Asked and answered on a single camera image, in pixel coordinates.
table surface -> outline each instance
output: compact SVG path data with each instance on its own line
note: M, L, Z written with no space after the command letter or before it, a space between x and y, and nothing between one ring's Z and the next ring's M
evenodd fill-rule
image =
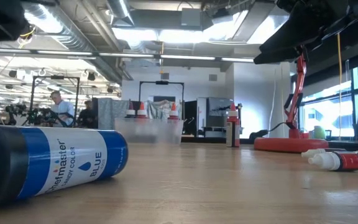
M252 146L129 146L115 178L0 208L0 223L358 224L358 171Z

cable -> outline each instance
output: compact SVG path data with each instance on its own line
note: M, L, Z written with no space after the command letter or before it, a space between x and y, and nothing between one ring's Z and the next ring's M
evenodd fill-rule
M194 9L194 7L188 2L188 1L181 1L177 7L177 11L179 11L179 7L183 4L183 3L187 3L189 6L191 6L192 9Z
M270 131L268 131L268 132L271 132L271 131L274 131L274 130L276 130L280 125L282 125L282 124L285 124L285 122L281 122L281 123L279 123L278 125L276 125L273 129L271 129Z
M342 129L342 119L341 119L341 105L342 105L342 55L341 55L341 34L336 35L338 43L338 60L339 60L339 140L341 140L341 129Z
M276 69L274 70L274 91L273 91L273 100L272 100L272 110L270 111L270 117L268 120L268 128L270 129L272 127L272 117L273 117L273 110L274 110L274 99L276 97Z
M32 29L32 31L30 31L30 32L28 32L28 33L26 33L26 34L22 34L22 35L20 35L20 36L21 36L21 37L27 37L28 35L33 34L34 31L35 31L35 28L36 28L36 26L34 26L34 28Z

yellow cable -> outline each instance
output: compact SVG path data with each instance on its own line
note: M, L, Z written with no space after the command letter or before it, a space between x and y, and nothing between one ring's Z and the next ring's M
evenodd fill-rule
M341 34L336 35L338 42L338 60L339 60L339 140L341 140L341 129L342 129L342 119L341 119L341 105L342 105L342 55L341 55Z
M34 26L34 28L32 29L32 31L30 31L30 32L28 32L28 33L26 33L26 34L22 34L22 35L20 35L20 36L21 36L21 37L26 37L26 36L28 36L28 35L33 34L34 31L35 31L35 28L36 28L36 26Z

fluorescent light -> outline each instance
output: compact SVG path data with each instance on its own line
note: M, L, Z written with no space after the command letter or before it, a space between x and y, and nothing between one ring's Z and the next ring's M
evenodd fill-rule
M191 59L191 60L215 60L215 57L191 56L191 55L161 55L161 58Z
M289 16L268 16L255 30L247 44L263 44L284 25Z
M57 91L60 90L60 88L58 86L55 86L55 85L49 85L48 88L52 89L52 90L57 90Z
M0 49L0 53L12 53L12 54L30 54L30 50L23 49Z
M67 56L67 59L96 60L96 57Z
M100 53L99 55L107 57L154 58L152 54Z
M222 62L254 62L253 58L222 58Z
M54 54L54 55L74 55L74 56L88 56L91 52L72 52L67 50L39 50L39 54Z

man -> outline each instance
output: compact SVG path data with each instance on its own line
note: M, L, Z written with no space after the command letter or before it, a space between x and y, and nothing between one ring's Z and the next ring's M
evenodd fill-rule
M92 101L85 101L86 109L82 110L78 117L78 123L83 128L96 128L96 115L92 110Z
M71 104L70 102L64 101L62 100L62 96L60 95L59 91L53 91L50 94L50 97L52 98L53 102L55 102L55 104L51 107L51 110L53 112L55 112L58 117L67 124L67 126L71 126L73 123L73 118L74 117L74 106L73 104ZM68 113L70 114L72 117L69 117L63 113ZM56 124L53 125L53 127L63 127L63 125L61 124L61 122L57 121Z

